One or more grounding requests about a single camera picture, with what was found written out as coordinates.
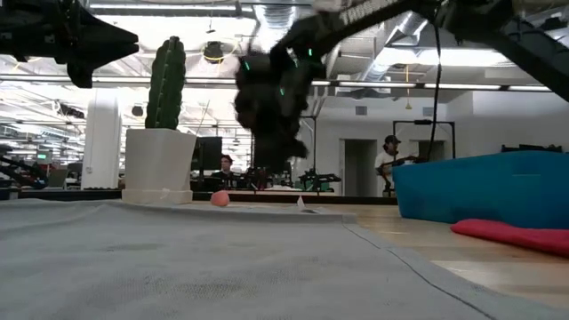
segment cactus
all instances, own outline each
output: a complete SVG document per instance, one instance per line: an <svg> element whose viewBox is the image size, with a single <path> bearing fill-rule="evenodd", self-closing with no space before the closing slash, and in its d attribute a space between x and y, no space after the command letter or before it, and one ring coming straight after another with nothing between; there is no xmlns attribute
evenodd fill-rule
<svg viewBox="0 0 569 320"><path fill-rule="evenodd" d="M184 44L177 36L164 41L152 63L145 126L176 130L186 76Z"/></svg>

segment white shirt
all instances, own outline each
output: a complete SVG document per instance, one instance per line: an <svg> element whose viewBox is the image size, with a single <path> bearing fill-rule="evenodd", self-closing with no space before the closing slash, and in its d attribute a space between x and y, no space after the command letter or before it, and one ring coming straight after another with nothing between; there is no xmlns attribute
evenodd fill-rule
<svg viewBox="0 0 569 320"><path fill-rule="evenodd" d="M404 156L401 156L401 153L397 153L395 159L398 160L401 158L404 158ZM375 165L373 167L377 169L380 167L380 165L390 163L390 162L393 162L393 156L390 155L389 153L387 153L386 151L383 151L375 157ZM390 172L391 165L389 165L387 167L389 168L389 173L386 174L385 176L388 179L388 181L391 182L391 187L393 188L395 186L395 184L393 183L393 177L391 176L391 172ZM381 180L381 191L383 191L383 189L385 188L385 181L383 180L383 178L381 176L380 176L380 180Z"/></svg>

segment person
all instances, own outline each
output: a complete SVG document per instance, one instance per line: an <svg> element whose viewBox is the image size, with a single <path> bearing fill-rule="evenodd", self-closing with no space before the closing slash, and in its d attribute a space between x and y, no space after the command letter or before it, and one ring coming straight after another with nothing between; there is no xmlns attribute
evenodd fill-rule
<svg viewBox="0 0 569 320"><path fill-rule="evenodd" d="M377 174L383 178L383 191L390 191L391 189L394 189L393 177L391 176L393 162L405 159L397 150L399 143L401 143L401 141L395 135L385 137L383 151L375 157L375 164L373 167L377 171Z"/></svg>
<svg viewBox="0 0 569 320"><path fill-rule="evenodd" d="M221 178L221 179L229 179L233 175L231 171L231 165L233 164L233 159L230 155L221 155L221 171L214 172L212 177Z"/></svg>

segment gray fabric mat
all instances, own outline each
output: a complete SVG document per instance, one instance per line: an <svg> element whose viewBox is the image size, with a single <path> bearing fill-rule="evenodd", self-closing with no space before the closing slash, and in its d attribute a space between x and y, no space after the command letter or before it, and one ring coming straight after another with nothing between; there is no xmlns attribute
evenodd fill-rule
<svg viewBox="0 0 569 320"><path fill-rule="evenodd" d="M569 319L294 207L0 203L0 319Z"/></svg>

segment red cushion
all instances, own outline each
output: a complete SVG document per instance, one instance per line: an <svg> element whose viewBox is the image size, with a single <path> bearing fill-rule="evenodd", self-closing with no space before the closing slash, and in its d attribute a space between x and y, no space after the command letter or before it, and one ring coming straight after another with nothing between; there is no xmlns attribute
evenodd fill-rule
<svg viewBox="0 0 569 320"><path fill-rule="evenodd" d="M569 230L517 228L498 221L468 219L451 226L457 234L569 257Z"/></svg>

